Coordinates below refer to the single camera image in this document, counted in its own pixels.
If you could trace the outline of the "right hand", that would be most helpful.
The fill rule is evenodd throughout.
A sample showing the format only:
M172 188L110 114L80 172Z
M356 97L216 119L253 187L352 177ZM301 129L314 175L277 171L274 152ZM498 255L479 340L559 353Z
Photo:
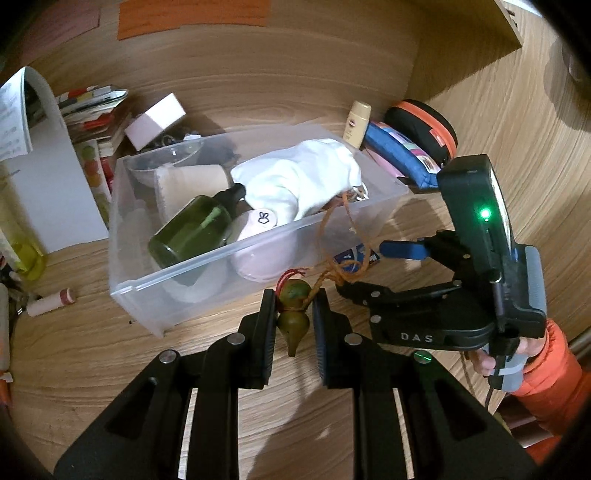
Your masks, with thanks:
M525 355L528 360L536 358L544 349L546 336L542 338L521 337L516 350L517 355ZM468 359L472 362L475 371L484 377L493 374L496 368L496 360L484 350L468 352Z

